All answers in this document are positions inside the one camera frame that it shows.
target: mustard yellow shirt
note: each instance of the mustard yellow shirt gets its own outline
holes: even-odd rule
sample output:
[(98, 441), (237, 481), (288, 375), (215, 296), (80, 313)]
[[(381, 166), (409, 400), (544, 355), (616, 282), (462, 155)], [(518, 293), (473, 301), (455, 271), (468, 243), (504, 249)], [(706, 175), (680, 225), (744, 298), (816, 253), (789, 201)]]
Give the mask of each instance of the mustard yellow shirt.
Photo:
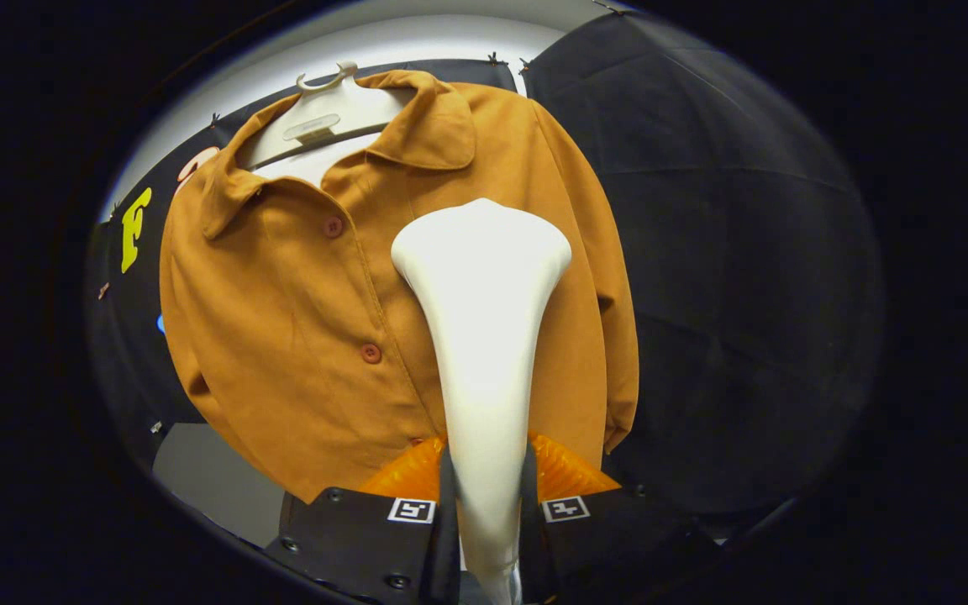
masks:
[(174, 196), (159, 294), (193, 405), (306, 502), (445, 435), (433, 341), (391, 244), (417, 217), (487, 197), (570, 242), (540, 326), (529, 427), (599, 468), (633, 426), (638, 349), (618, 230), (591, 166), (517, 93), (406, 70), (357, 83), (416, 92), (319, 184), (235, 164), (293, 95), (254, 114)]

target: red button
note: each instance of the red button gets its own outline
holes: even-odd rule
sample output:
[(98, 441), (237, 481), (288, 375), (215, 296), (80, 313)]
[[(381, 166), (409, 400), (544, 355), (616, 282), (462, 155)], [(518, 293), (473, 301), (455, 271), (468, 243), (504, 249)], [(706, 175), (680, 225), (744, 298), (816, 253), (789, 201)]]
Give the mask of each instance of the red button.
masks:
[(331, 239), (342, 234), (342, 218), (331, 217), (324, 222), (324, 234)]
[(364, 347), (360, 348), (360, 356), (365, 357), (365, 361), (368, 361), (370, 364), (377, 364), (380, 363), (383, 353), (380, 352), (380, 348), (376, 347), (376, 345), (364, 345)]

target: white hanger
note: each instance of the white hanger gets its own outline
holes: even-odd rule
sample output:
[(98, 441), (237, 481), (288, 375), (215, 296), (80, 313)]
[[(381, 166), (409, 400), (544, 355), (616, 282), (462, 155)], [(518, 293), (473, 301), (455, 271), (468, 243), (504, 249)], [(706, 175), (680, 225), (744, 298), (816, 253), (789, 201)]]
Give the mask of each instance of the white hanger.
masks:
[(303, 150), (362, 134), (379, 133), (406, 107), (413, 88), (380, 89), (358, 85), (357, 64), (339, 61), (339, 73), (327, 84), (308, 86), (297, 79), (301, 98), (272, 119), (238, 150), (238, 166), (253, 170)]

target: shirt collar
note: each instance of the shirt collar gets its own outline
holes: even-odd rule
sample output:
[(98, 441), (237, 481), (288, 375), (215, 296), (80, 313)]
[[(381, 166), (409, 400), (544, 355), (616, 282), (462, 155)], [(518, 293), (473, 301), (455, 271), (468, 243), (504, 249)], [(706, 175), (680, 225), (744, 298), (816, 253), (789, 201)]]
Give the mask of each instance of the shirt collar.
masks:
[[(365, 88), (415, 88), (410, 103), (388, 124), (366, 153), (416, 168), (457, 170), (476, 153), (476, 128), (469, 103), (453, 86), (428, 72), (392, 70), (357, 79)], [(234, 155), (249, 137), (284, 114), (301, 97), (296, 93), (262, 108), (239, 128), (226, 148), (208, 164), (203, 185), (201, 225), (208, 239), (218, 237), (235, 214), (268, 179), (238, 167)]]

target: orange bellows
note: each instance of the orange bellows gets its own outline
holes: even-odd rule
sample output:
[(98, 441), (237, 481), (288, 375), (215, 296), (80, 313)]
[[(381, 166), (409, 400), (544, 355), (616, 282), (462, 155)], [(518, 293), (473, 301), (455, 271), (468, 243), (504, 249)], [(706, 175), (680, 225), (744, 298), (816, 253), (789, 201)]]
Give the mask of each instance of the orange bellows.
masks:
[[(548, 437), (530, 430), (529, 443), (533, 444), (537, 456), (537, 498), (541, 502), (621, 487), (614, 479), (595, 470), (576, 453)], [(445, 437), (433, 437), (415, 445), (383, 467), (357, 491), (381, 497), (439, 501), (439, 460), (445, 445)]]

